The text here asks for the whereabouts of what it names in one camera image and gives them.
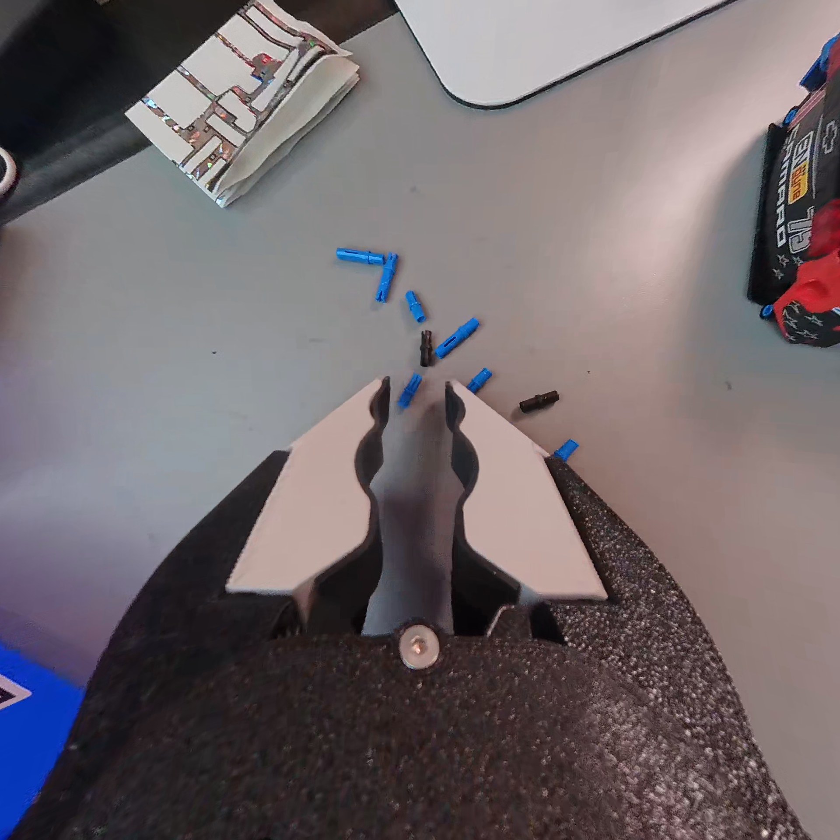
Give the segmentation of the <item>white desk pad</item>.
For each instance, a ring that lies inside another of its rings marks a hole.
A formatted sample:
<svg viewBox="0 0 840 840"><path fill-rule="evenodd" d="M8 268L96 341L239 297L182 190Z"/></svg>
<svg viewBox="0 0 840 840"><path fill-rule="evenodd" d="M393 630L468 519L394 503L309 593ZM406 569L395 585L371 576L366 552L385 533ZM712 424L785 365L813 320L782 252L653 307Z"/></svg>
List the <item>white desk pad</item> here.
<svg viewBox="0 0 840 840"><path fill-rule="evenodd" d="M504 109L726 1L395 1L447 94Z"/></svg>

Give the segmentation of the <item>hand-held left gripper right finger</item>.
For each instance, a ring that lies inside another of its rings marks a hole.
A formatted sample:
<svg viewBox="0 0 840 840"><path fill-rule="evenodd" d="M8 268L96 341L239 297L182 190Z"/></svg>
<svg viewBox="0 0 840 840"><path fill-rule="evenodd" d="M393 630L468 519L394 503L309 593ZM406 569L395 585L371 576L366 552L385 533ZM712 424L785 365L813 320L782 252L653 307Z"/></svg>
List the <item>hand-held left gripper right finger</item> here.
<svg viewBox="0 0 840 840"><path fill-rule="evenodd" d="M446 383L445 417L462 486L451 553L455 634L488 634L507 607L608 603L548 454L457 381Z"/></svg>

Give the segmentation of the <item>folded holographic sticker sheet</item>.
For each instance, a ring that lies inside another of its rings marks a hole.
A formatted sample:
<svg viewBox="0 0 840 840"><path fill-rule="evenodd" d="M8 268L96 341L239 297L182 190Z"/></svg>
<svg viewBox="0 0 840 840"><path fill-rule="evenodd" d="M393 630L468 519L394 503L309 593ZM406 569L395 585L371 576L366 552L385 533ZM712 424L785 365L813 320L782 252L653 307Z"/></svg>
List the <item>folded holographic sticker sheet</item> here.
<svg viewBox="0 0 840 840"><path fill-rule="evenodd" d="M359 81L348 50L276 3L250 1L125 115L227 207Z"/></svg>

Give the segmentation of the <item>grey desk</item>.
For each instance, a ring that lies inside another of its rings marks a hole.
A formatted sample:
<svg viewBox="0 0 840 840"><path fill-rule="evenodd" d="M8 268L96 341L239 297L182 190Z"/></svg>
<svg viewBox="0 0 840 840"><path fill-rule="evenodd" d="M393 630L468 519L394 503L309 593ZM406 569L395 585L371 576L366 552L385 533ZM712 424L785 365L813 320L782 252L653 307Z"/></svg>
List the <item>grey desk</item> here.
<svg viewBox="0 0 840 840"><path fill-rule="evenodd" d="M665 562L748 703L838 697L838 352L743 296L761 135L838 2L736 2L514 108L456 105L394 16L363 80L229 210L147 150L2 238L2 638L84 681L154 563L417 335L336 245L395 248L437 333L481 328L392 420L494 371L522 428Z"/></svg>

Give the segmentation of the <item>dark flat object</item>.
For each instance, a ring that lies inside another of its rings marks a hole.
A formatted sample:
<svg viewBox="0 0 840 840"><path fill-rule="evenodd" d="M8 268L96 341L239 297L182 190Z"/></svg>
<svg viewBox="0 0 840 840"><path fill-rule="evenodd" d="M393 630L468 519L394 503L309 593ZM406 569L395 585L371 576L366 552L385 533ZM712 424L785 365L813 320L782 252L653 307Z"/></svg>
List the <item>dark flat object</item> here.
<svg viewBox="0 0 840 840"><path fill-rule="evenodd" d="M149 147L124 113L244 5L2 2L1 224Z"/></svg>

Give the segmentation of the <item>blue box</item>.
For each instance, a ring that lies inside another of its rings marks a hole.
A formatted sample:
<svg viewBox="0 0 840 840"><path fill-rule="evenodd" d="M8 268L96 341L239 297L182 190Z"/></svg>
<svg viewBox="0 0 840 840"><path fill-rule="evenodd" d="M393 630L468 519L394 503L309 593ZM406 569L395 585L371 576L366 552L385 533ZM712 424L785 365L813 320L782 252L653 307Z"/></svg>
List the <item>blue box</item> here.
<svg viewBox="0 0 840 840"><path fill-rule="evenodd" d="M53 768L83 689L1 646L1 838L10 836Z"/></svg>

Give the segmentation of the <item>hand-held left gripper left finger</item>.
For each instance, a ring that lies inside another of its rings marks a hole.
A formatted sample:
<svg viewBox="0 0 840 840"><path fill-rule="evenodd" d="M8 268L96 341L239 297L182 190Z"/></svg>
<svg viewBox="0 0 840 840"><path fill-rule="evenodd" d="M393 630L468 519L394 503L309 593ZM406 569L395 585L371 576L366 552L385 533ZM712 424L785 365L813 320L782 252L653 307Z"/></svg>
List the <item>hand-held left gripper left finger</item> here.
<svg viewBox="0 0 840 840"><path fill-rule="evenodd" d="M227 593L288 597L309 634L362 632L383 569L371 483L390 402L390 378L374 379L290 444Z"/></svg>

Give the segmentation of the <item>scattered blue pins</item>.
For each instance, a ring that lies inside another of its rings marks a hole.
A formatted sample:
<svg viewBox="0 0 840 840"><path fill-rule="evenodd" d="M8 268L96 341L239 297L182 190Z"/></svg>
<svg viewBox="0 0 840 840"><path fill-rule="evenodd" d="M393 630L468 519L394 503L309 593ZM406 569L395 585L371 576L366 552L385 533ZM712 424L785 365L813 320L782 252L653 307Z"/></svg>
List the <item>scattered blue pins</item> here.
<svg viewBox="0 0 840 840"><path fill-rule="evenodd" d="M377 304L387 302L398 266L399 255L397 253L378 253L357 248L337 248L335 255L340 261L381 268L381 278L376 288L374 302ZM404 298L412 319L418 324L425 323L427 315L415 291L407 290ZM480 321L476 318L471 318L464 324L458 326L457 330L449 335L446 340L434 346L433 364L435 361L441 361L450 355L455 349L467 341L479 327ZM488 383L491 377L492 371L484 367L471 378L466 388L469 392L477 394Z"/></svg>

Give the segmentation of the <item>brick-built toy race car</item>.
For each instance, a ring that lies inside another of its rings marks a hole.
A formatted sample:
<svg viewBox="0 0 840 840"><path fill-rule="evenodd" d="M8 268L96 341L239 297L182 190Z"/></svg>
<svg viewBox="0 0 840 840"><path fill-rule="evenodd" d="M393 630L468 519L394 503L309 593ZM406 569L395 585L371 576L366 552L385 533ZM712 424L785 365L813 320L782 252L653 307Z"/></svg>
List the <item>brick-built toy race car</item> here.
<svg viewBox="0 0 840 840"><path fill-rule="evenodd" d="M789 344L839 343L839 40L801 79L805 98L769 125L748 299Z"/></svg>

